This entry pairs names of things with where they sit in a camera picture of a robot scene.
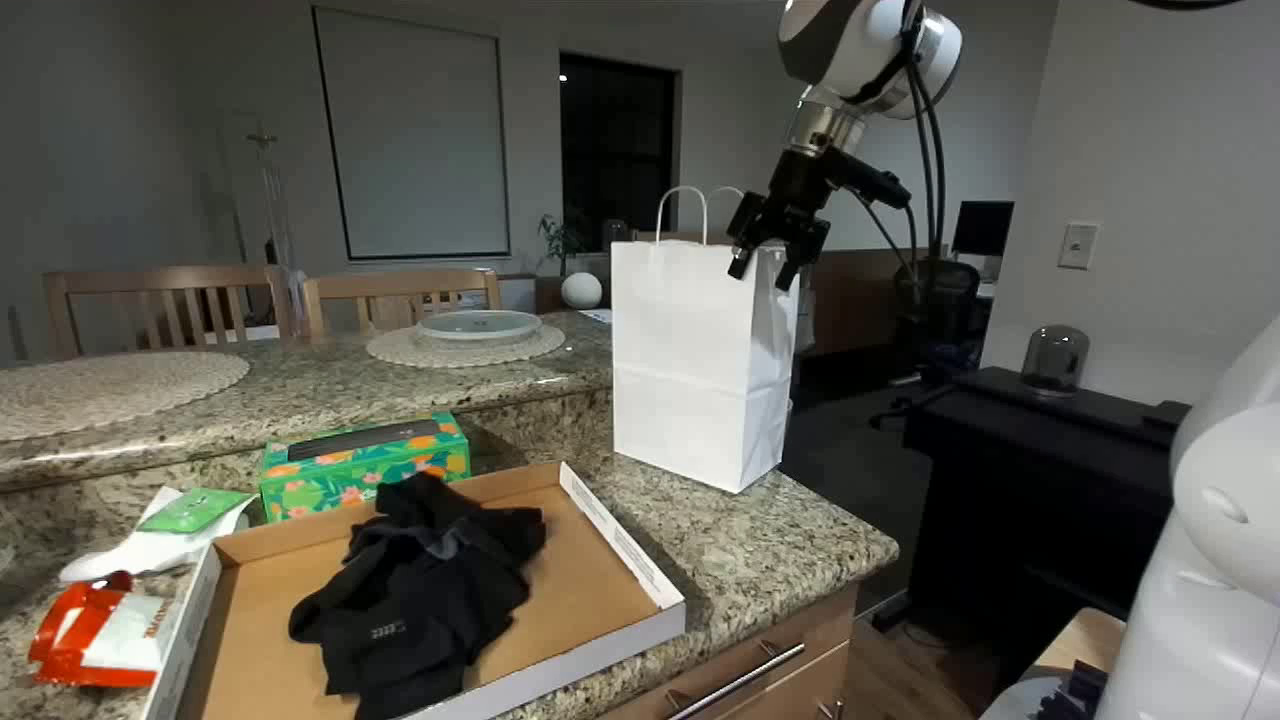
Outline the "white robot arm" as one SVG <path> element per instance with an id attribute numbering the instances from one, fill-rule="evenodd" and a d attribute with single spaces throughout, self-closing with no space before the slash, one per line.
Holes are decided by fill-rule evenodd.
<path id="1" fill-rule="evenodd" d="M 917 124 L 927 206 L 944 214 L 934 104 L 960 69 L 965 33 L 923 0 L 784 0 L 775 45 L 784 71 L 805 84 L 795 137 L 769 190 L 736 206 L 729 276 L 745 279 L 753 255 L 778 241 L 775 285 L 787 288 L 824 247 L 827 219 L 818 207 L 830 194 L 887 207 L 910 206 L 892 171 L 852 157 L 852 137 L 866 111 Z"/>

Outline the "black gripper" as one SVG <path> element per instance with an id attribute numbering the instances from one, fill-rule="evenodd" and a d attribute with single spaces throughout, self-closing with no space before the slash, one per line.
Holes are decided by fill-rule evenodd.
<path id="1" fill-rule="evenodd" d="M 748 194 L 729 223 L 731 262 L 729 276 L 745 279 L 753 254 L 769 241 L 778 241 L 775 288 L 787 291 L 805 266 L 824 247 L 827 219 L 818 207 L 830 194 L 852 194 L 859 202 L 878 202 L 902 207 L 910 194 L 892 175 L 855 157 L 824 149 L 816 157 L 787 149 L 769 182 L 769 194 Z"/>

